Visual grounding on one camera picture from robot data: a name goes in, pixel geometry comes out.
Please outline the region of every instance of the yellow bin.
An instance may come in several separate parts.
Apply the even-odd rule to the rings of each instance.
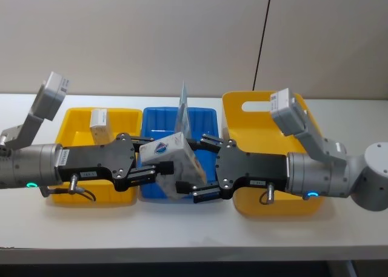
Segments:
[[[274,92],[229,92],[222,97],[224,106],[222,133],[224,138],[235,139],[237,146],[251,153],[283,154],[288,152],[305,153],[305,149],[293,136],[283,136],[278,126],[272,120],[268,111],[245,112],[243,104],[248,101],[270,101]],[[303,98],[296,94],[296,100],[303,109],[308,109]],[[323,202],[323,198],[302,200],[299,196],[284,192],[275,192],[275,203],[261,205],[259,197],[264,192],[258,188],[240,188],[233,195],[236,209],[246,216],[290,216],[311,215],[316,212]]]
[[[67,110],[56,142],[64,147],[77,145],[93,145],[90,133],[90,115],[95,107],[71,108]],[[113,136],[118,133],[129,133],[133,136],[140,135],[142,112],[137,109],[108,108],[108,117],[113,131]],[[57,204],[119,204],[131,205],[137,199],[137,187],[129,188],[125,192],[116,192],[113,184],[108,180],[78,181],[80,187],[90,190],[96,195],[96,202],[79,195],[58,194],[52,195]],[[68,188],[69,183],[58,186]]]

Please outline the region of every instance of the blue indicator light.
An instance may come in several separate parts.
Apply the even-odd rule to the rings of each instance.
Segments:
[[[318,197],[318,196],[319,196],[319,194],[317,194],[317,192],[313,192],[313,191],[311,191],[311,192],[308,192],[307,196],[314,196],[314,197]]]

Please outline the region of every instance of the white box with blue logo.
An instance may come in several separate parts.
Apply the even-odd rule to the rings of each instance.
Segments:
[[[156,183],[170,199],[180,199],[186,196],[176,192],[176,181],[184,180],[193,185],[206,183],[206,173],[181,132],[142,145],[139,153],[142,165],[164,161],[174,162],[173,175],[158,174],[156,176]]]

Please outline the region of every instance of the bin handle cutout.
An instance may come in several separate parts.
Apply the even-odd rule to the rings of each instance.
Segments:
[[[241,109],[244,112],[269,112],[271,111],[270,101],[246,101],[242,104]]]

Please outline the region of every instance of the cardboard box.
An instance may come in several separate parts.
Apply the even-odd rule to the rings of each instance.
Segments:
[[[193,185],[206,183],[206,174],[182,132],[142,145],[139,152],[142,165],[152,165],[163,161],[174,162],[173,175],[158,174],[156,176],[156,183],[171,199],[186,196],[186,194],[176,192],[176,181],[187,181]]]
[[[92,110],[90,132],[96,145],[108,144],[114,140],[106,108]]]

